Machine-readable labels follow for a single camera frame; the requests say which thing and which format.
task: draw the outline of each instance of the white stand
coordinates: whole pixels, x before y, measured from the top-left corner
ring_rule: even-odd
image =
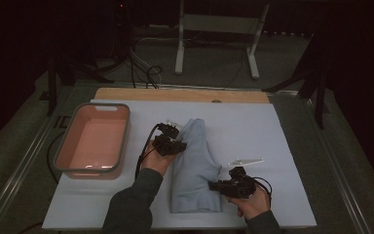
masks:
[[[184,30],[218,31],[254,34],[253,44],[251,45],[251,47],[247,48],[247,57],[248,64],[250,66],[251,77],[253,79],[258,79],[259,71],[257,69],[256,59],[254,58],[254,52],[261,35],[268,10],[269,5],[264,5],[262,14],[259,19],[190,15],[184,14],[184,0],[180,0],[178,49],[177,57],[175,60],[175,74],[180,75],[183,73]]]

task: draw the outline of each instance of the table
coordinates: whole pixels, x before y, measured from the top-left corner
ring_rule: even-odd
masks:
[[[180,15],[178,29],[178,47],[177,57],[175,59],[175,73],[182,74],[184,61],[184,30],[199,31],[217,31],[217,32],[234,32],[243,34],[253,34],[254,39],[250,47],[246,49],[248,65],[250,67],[251,77],[259,78],[254,52],[259,42],[263,29],[264,21],[269,10],[269,4],[265,4],[259,18],[238,18],[238,17],[221,17],[192,15],[184,13],[184,0],[180,0]]]
[[[122,174],[114,180],[71,179],[62,175],[43,224],[45,229],[76,230],[98,229],[105,217],[108,203],[116,191],[133,182],[136,162],[145,131],[163,118],[190,117],[206,120],[210,151],[223,166],[220,177],[228,179],[228,163],[236,159],[235,153],[264,156],[262,166],[248,166],[247,173],[267,178],[274,186],[273,206],[281,227],[315,226],[303,184],[287,147],[275,108],[267,96],[259,92],[193,91],[193,90],[134,90],[103,88],[95,95],[96,102],[118,100],[131,109],[131,131]],[[210,103],[217,100],[222,103]],[[224,126],[232,118],[239,122]],[[226,147],[233,137],[237,142]],[[245,228],[242,218],[236,216],[236,207],[222,200],[222,213],[170,214],[170,169],[151,210],[153,229],[208,229]]]

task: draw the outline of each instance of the gray sleeve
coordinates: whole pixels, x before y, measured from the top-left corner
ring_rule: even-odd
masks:
[[[272,211],[267,211],[247,221],[251,234],[280,234],[281,229]]]
[[[101,233],[149,233],[153,221],[150,206],[162,181],[158,172],[141,170],[131,187],[112,197]]]

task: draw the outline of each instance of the gray cloth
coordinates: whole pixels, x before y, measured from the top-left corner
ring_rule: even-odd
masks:
[[[208,151],[205,121],[190,120],[177,139],[187,147],[173,162],[171,212],[221,212],[220,193],[210,191],[207,184],[217,181],[221,166]]]

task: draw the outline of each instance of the plastic container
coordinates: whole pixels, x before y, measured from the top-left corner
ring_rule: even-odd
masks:
[[[118,177],[129,125],[130,109],[125,104],[78,106],[54,159],[55,167],[72,178]]]

